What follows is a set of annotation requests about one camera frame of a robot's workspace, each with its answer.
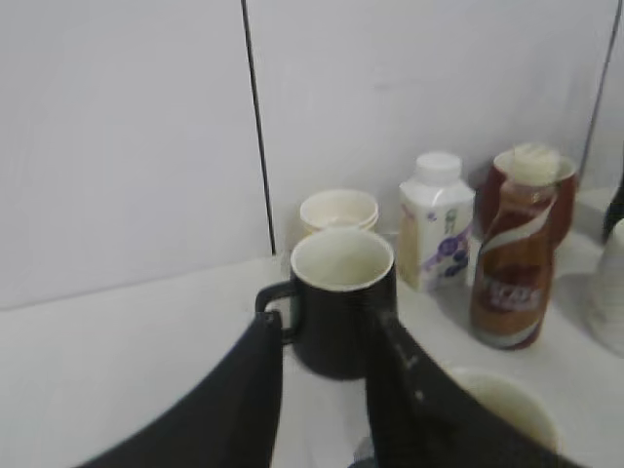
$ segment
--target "red cup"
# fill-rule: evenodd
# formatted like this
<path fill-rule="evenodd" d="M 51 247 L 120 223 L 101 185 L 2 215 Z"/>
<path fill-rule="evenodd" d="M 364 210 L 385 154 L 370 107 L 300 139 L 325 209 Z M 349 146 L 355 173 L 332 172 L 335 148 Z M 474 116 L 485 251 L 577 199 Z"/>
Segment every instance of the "red cup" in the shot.
<path fill-rule="evenodd" d="M 500 187 L 505 180 L 511 167 L 514 156 L 513 150 L 506 151 L 494 158 L 489 168 L 487 180 L 482 185 L 479 194 L 478 217 L 484 233 L 488 232 L 494 218 L 498 214 L 500 203 Z M 557 247 L 566 237 L 572 226 L 574 215 L 574 199 L 578 186 L 578 169 L 576 163 L 562 156 L 561 168 L 557 177 L 558 195 L 555 206 L 551 211 L 551 235 L 553 244 Z"/>

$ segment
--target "beige cup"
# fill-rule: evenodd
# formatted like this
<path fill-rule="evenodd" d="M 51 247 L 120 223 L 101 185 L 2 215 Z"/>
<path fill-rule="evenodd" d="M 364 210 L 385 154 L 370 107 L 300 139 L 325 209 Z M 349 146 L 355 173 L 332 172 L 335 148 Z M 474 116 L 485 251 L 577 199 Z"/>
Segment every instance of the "beige cup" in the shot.
<path fill-rule="evenodd" d="M 587 321 L 594 336 L 624 357 L 624 220 L 611 232 L 589 293 Z"/>
<path fill-rule="evenodd" d="M 546 449 L 559 450 L 555 424 L 546 410 L 520 385 L 481 370 L 456 369 L 449 375 L 498 417 Z"/>
<path fill-rule="evenodd" d="M 312 195 L 299 208 L 303 237 L 331 227 L 356 227 L 373 231 L 379 206 L 366 192 L 345 188 Z"/>

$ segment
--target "tile grout line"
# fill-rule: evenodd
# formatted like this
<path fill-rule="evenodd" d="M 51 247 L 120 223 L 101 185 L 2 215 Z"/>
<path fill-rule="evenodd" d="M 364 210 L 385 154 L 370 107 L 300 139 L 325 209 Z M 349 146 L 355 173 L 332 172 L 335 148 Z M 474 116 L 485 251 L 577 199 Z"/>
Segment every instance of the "tile grout line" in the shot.
<path fill-rule="evenodd" d="M 583 156 L 581 158 L 581 165 L 579 168 L 579 180 L 582 180 L 587 169 L 587 162 L 589 159 L 589 152 L 594 140 L 594 133 L 596 132 L 596 125 L 598 122 L 598 114 L 601 111 L 601 105 L 603 103 L 603 93 L 605 91 L 606 75 L 608 73 L 609 66 L 611 65 L 611 56 L 613 55 L 613 49 L 615 48 L 615 39 L 617 38 L 617 32 L 622 19 L 622 3 L 623 0 L 618 0 L 617 9 L 615 10 L 615 19 L 613 21 L 613 28 L 611 30 L 611 36 L 608 42 L 608 48 L 606 49 L 606 56 L 604 58 L 603 72 L 601 74 L 601 80 L 598 86 L 598 93 L 596 94 L 596 101 L 594 102 L 594 110 L 592 111 L 592 117 L 589 121 L 589 129 L 587 131 L 587 138 L 585 139 L 585 147 L 583 148 Z"/>
<path fill-rule="evenodd" d="M 257 133 L 257 146 L 260 153 L 260 166 L 262 167 L 262 184 L 264 187 L 264 203 L 266 204 L 266 218 L 269 225 L 269 240 L 271 242 L 271 253 L 275 255 L 275 231 L 273 228 L 273 211 L 271 208 L 271 196 L 269 193 L 269 180 L 266 171 L 266 159 L 264 157 L 264 137 L 262 135 L 262 122 L 260 119 L 260 106 L 257 95 L 257 84 L 255 79 L 254 51 L 252 48 L 252 34 L 250 31 L 250 19 L 247 9 L 247 0 L 241 0 L 243 13 L 243 26 L 245 28 L 245 45 L 247 47 L 247 60 L 250 67 L 250 82 L 252 85 L 253 113 L 255 115 L 255 131 Z"/>

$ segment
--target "brown bottle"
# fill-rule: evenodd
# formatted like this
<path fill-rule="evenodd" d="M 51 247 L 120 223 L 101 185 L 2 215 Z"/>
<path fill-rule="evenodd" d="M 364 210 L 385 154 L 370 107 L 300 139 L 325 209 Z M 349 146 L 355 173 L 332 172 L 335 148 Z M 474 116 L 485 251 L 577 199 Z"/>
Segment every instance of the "brown bottle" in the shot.
<path fill-rule="evenodd" d="M 475 335 L 490 346 L 524 348 L 539 336 L 553 281 L 549 214 L 559 164 L 559 155 L 544 146 L 520 146 L 500 189 L 470 307 Z"/>

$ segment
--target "black mug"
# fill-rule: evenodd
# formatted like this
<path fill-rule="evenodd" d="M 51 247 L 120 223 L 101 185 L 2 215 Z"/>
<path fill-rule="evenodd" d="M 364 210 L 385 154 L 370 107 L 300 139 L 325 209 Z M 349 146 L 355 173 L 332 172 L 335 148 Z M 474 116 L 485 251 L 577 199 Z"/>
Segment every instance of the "black mug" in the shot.
<path fill-rule="evenodd" d="M 291 280 L 263 289 L 255 313 L 291 298 L 292 326 L 284 330 L 299 360 L 335 379 L 364 377 L 372 314 L 397 314 L 394 252 L 377 234 L 355 228 L 315 233 L 291 255 Z"/>

